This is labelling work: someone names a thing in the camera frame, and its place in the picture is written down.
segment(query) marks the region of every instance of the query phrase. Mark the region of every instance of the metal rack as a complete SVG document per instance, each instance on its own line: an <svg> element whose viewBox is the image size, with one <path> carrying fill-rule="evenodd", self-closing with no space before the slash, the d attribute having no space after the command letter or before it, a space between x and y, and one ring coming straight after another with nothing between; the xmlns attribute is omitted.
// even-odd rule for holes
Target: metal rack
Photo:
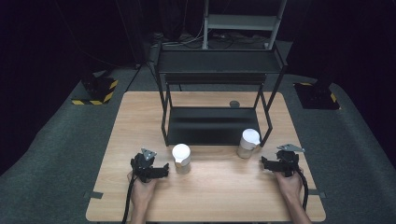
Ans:
<svg viewBox="0 0 396 224"><path fill-rule="evenodd" d="M287 0L281 0L276 16L245 16L209 14L209 0L205 0L204 41L202 49L208 49L207 34L209 29L271 31L270 40L265 44L265 48L272 49L287 2Z"/></svg>
<svg viewBox="0 0 396 224"><path fill-rule="evenodd" d="M159 44L153 66L163 104L162 130L167 146L238 145L245 129L260 133L256 108L261 100L268 123L260 143L263 147L272 131L269 110L287 68L276 45L271 50L162 50ZM269 74L278 78L266 103L262 88ZM258 93L252 107L174 105L170 86L180 84L257 85Z"/></svg>

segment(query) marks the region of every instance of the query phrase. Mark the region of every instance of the black metal shelf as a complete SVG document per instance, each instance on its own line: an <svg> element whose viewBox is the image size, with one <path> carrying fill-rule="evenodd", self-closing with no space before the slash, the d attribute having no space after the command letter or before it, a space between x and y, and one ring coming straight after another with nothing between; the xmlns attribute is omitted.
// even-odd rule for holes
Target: black metal shelf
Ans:
<svg viewBox="0 0 396 224"><path fill-rule="evenodd" d="M245 129L260 132L254 108L174 106L167 138L170 145L239 145Z"/></svg>
<svg viewBox="0 0 396 224"><path fill-rule="evenodd" d="M163 103L163 138L165 144L239 145L245 129L260 133L256 114L262 100L268 130L261 140L265 144L272 131L269 108L285 74L287 64L276 45L271 50L162 50L158 44L153 62ZM268 74L278 74L276 84L265 102L262 87ZM166 94L163 95L161 75L164 75ZM253 107L173 106L170 85L177 84L242 84L258 85ZM167 111L170 106L168 128Z"/></svg>

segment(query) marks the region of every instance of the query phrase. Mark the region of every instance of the cup lid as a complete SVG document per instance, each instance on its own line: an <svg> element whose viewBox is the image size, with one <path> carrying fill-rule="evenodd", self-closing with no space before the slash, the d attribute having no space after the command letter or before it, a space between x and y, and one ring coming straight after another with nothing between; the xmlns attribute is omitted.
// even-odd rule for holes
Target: cup lid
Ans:
<svg viewBox="0 0 396 224"><path fill-rule="evenodd" d="M244 139L249 143L259 144L260 143L260 134L254 129L246 129L242 133Z"/></svg>
<svg viewBox="0 0 396 224"><path fill-rule="evenodd" d="M190 156L190 148L185 144L177 144L172 149L172 155L175 159L187 159Z"/></svg>

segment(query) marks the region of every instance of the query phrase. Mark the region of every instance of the forearm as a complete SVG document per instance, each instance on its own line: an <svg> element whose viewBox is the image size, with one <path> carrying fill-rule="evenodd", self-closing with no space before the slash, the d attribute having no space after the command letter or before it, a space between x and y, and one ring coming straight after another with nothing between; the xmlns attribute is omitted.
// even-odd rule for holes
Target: forearm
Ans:
<svg viewBox="0 0 396 224"><path fill-rule="evenodd" d="M312 223L298 198L285 196L285 201L294 224Z"/></svg>
<svg viewBox="0 0 396 224"><path fill-rule="evenodd" d="M132 210L131 224L144 224L146 223L146 205L134 206Z"/></svg>

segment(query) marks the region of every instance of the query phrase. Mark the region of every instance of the white cup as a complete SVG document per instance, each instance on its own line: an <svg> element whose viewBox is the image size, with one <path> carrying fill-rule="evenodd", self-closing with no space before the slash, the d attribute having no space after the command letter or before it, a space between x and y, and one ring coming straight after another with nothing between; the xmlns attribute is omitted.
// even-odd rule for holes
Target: white cup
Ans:
<svg viewBox="0 0 396 224"><path fill-rule="evenodd" d="M253 149L260 143L260 134L254 129L246 129L242 133L241 141L236 153L240 158L250 158Z"/></svg>
<svg viewBox="0 0 396 224"><path fill-rule="evenodd" d="M177 144L172 149L172 155L175 159L175 166L178 174L184 175L190 171L190 154L190 148L185 144Z"/></svg>

